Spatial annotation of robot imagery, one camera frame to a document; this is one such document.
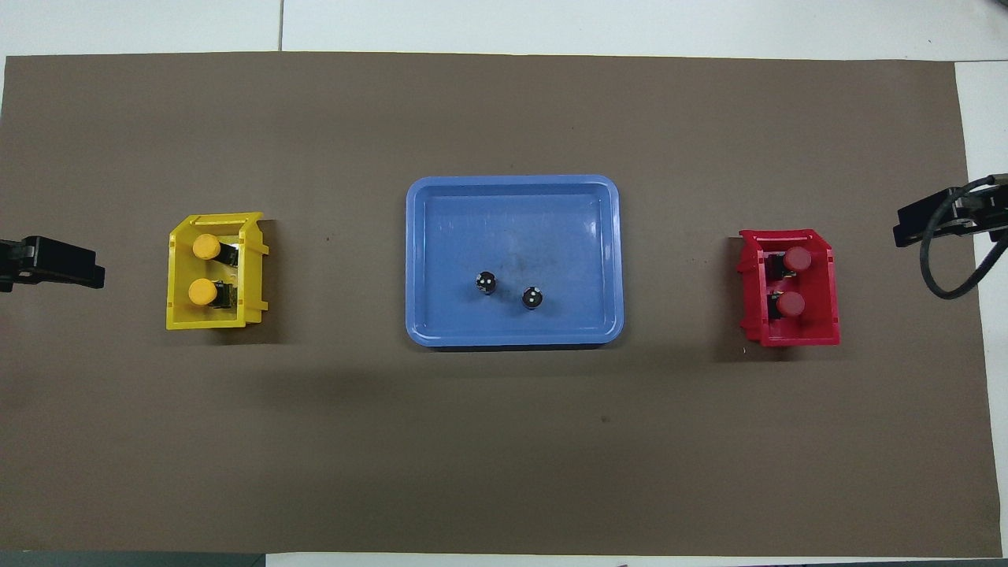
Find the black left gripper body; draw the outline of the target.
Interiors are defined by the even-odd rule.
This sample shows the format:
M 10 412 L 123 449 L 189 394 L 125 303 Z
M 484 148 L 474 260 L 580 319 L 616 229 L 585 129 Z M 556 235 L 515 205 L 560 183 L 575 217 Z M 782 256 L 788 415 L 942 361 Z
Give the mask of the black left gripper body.
M 0 240 L 0 293 L 11 293 L 14 284 L 26 284 L 20 270 L 24 251 L 22 241 Z

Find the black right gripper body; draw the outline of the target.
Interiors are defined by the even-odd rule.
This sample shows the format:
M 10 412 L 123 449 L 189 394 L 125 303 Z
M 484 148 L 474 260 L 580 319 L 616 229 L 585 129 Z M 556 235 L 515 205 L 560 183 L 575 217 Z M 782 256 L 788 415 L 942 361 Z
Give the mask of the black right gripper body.
M 1008 230 L 1008 189 L 970 191 L 957 200 L 961 235 Z

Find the yellow push button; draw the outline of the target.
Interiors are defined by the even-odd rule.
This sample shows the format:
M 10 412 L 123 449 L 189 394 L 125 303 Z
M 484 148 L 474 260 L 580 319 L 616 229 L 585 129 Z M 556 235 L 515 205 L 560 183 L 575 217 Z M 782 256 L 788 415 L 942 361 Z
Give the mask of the yellow push button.
M 213 234 L 201 234 L 191 245 L 192 255 L 201 261 L 213 261 L 221 265 L 238 268 L 240 254 L 236 247 L 224 243 Z
M 237 305 L 237 290 L 223 280 L 197 279 L 187 290 L 190 302 L 210 309 L 233 309 Z

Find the yellow plastic bin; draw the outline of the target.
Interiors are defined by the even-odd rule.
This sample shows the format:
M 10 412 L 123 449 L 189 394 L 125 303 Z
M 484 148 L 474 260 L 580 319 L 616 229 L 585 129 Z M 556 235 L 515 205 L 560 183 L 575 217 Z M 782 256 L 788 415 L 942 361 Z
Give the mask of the yellow plastic bin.
M 263 213 L 195 214 L 169 234 L 165 326 L 168 330 L 245 328 L 261 323 L 269 309 L 264 295 L 264 259 L 269 254 L 259 223 Z M 238 268 L 192 255 L 201 234 L 213 234 L 239 251 Z M 187 290 L 197 279 L 223 280 L 237 290 L 233 309 L 210 309 L 190 302 Z

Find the red plastic bin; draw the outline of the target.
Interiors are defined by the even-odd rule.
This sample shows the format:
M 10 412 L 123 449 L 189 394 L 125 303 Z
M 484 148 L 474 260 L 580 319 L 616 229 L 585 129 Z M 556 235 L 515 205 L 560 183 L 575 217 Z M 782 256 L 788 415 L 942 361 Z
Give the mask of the red plastic bin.
M 831 244 L 811 229 L 742 230 L 736 270 L 742 279 L 743 318 L 740 327 L 748 340 L 764 347 L 835 346 L 841 341 L 836 300 L 835 255 Z M 813 255 L 806 272 L 784 280 L 768 280 L 766 258 L 792 246 Z M 797 291 L 806 300 L 799 318 L 770 320 L 768 295 Z

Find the blue plastic tray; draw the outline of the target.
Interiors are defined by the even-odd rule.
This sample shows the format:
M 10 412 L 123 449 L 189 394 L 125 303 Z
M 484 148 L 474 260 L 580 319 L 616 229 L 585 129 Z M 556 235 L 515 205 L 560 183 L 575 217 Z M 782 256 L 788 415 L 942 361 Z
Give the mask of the blue plastic tray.
M 497 277 L 494 294 L 476 288 Z M 543 304 L 525 309 L 526 287 Z M 406 196 L 406 331 L 429 348 L 600 346 L 625 326 L 618 187 L 601 175 L 429 176 Z

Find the brown paper mat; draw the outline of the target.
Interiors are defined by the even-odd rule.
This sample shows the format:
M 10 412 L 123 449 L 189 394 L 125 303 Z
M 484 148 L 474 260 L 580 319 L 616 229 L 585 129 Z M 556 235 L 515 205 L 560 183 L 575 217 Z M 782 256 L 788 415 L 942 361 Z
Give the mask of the brown paper mat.
M 106 285 L 0 294 L 0 549 L 989 557 L 978 298 L 898 208 L 968 179 L 924 61 L 12 56 L 0 238 Z M 625 326 L 438 351 L 404 322 L 419 177 L 602 175 Z M 261 323 L 168 330 L 169 234 L 263 213 Z M 747 339 L 742 230 L 811 229 L 841 341 Z

